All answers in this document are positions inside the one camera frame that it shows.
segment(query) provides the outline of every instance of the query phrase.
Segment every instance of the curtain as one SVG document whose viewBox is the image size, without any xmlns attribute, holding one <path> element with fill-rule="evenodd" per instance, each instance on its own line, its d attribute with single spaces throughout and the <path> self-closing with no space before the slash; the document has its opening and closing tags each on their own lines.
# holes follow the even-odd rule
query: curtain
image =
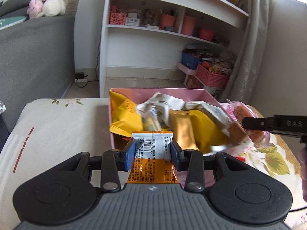
<svg viewBox="0 0 307 230">
<path fill-rule="evenodd" d="M 249 18 L 243 37 L 242 49 L 237 56 L 232 74 L 220 98 L 248 103 L 267 40 L 271 0 L 248 0 Z"/>
</svg>

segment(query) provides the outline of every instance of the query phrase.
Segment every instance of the snack packet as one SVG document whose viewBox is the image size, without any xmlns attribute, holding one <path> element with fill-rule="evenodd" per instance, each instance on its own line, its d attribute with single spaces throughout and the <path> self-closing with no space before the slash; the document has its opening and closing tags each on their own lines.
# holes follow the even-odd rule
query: snack packet
<svg viewBox="0 0 307 230">
<path fill-rule="evenodd" d="M 137 141 L 137 151 L 128 183 L 177 183 L 169 146 L 171 131 L 133 132 L 132 139 Z"/>
<path fill-rule="evenodd" d="M 242 124 L 242 120 L 246 117 L 254 117 L 256 118 L 257 115 L 245 104 L 242 102 L 230 102 L 230 108 L 227 110 L 229 113 L 232 113 L 236 120 Z M 245 130 L 252 140 L 253 143 L 260 143 L 265 139 L 264 144 L 269 143 L 270 141 L 270 133 L 266 131 L 256 131 L 256 130 Z"/>
<path fill-rule="evenodd" d="M 148 101 L 136 106 L 138 114 L 143 116 L 148 110 L 149 106 L 154 106 L 157 110 L 158 119 L 160 122 L 169 125 L 169 111 L 170 110 L 181 110 L 184 105 L 184 101 L 179 98 L 175 98 L 170 95 L 156 93 Z"/>
<path fill-rule="evenodd" d="M 169 116 L 174 139 L 177 144 L 183 150 L 199 150 L 194 139 L 191 114 L 187 111 L 170 110 Z"/>
<path fill-rule="evenodd" d="M 182 149 L 211 153 L 226 149 L 230 142 L 217 125 L 199 110 L 170 111 L 174 139 Z"/>
<path fill-rule="evenodd" d="M 204 101 L 186 102 L 183 110 L 198 109 L 206 114 L 225 134 L 228 134 L 227 128 L 231 125 L 231 119 L 220 107 L 208 104 Z"/>
<path fill-rule="evenodd" d="M 125 96 L 109 91 L 112 107 L 112 123 L 110 132 L 132 137 L 132 131 L 142 131 L 142 117 L 135 110 L 136 104 Z"/>
<path fill-rule="evenodd" d="M 211 146 L 226 145 L 230 139 L 218 126 L 203 112 L 190 110 L 193 133 L 197 147 L 202 153 L 215 151 Z"/>
<path fill-rule="evenodd" d="M 183 110 L 197 109 L 206 114 L 218 128 L 228 137 L 231 143 L 236 145 L 245 144 L 249 141 L 248 135 L 242 126 L 228 114 L 225 113 L 220 107 L 208 104 L 204 101 L 191 101 L 186 102 Z"/>
<path fill-rule="evenodd" d="M 145 131 L 162 131 L 157 111 L 152 106 L 143 115 L 143 127 Z"/>
</svg>

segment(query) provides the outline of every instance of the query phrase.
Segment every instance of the floral bedsheet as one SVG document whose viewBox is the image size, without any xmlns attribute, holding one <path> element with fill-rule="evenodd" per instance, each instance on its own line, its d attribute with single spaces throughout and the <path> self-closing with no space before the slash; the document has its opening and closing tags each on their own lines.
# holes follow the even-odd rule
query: floral bedsheet
<svg viewBox="0 0 307 230">
<path fill-rule="evenodd" d="M 271 135 L 270 142 L 268 148 L 251 144 L 240 156 L 290 189 L 292 209 L 306 206 L 299 162 L 280 136 Z M 0 154 L 0 229 L 19 223 L 12 205 L 19 185 L 79 152 L 101 155 L 110 148 L 108 99 L 39 99 L 27 104 Z M 128 175 L 120 173 L 122 184 Z M 205 175 L 206 181 L 213 179 L 212 173 Z M 91 183 L 99 186 L 99 173 L 93 172 Z M 285 223 L 293 227 L 305 222 L 306 212 L 289 213 Z"/>
</svg>

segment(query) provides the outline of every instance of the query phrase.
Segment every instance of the metal screw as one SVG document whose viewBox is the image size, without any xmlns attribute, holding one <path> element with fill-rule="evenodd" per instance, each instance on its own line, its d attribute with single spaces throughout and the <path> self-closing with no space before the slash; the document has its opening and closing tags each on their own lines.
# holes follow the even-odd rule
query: metal screw
<svg viewBox="0 0 307 230">
<path fill-rule="evenodd" d="M 117 183 L 114 183 L 114 182 L 106 182 L 104 185 L 103 185 L 103 188 L 105 190 L 115 190 L 118 188 L 118 185 Z"/>
<path fill-rule="evenodd" d="M 191 190 L 200 190 L 202 185 L 199 182 L 190 182 L 188 183 L 188 188 Z"/>
</svg>

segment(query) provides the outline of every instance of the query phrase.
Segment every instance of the stuffed toy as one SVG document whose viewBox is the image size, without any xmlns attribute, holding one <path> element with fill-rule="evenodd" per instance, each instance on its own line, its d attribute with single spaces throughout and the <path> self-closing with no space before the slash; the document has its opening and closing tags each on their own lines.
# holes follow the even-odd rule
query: stuffed toy
<svg viewBox="0 0 307 230">
<path fill-rule="evenodd" d="M 47 0 L 43 4 L 42 12 L 36 18 L 42 16 L 58 16 L 65 14 L 66 4 L 63 0 Z"/>
<path fill-rule="evenodd" d="M 29 8 L 27 9 L 27 15 L 30 19 L 34 19 L 42 12 L 43 4 L 47 0 L 31 0 Z"/>
</svg>

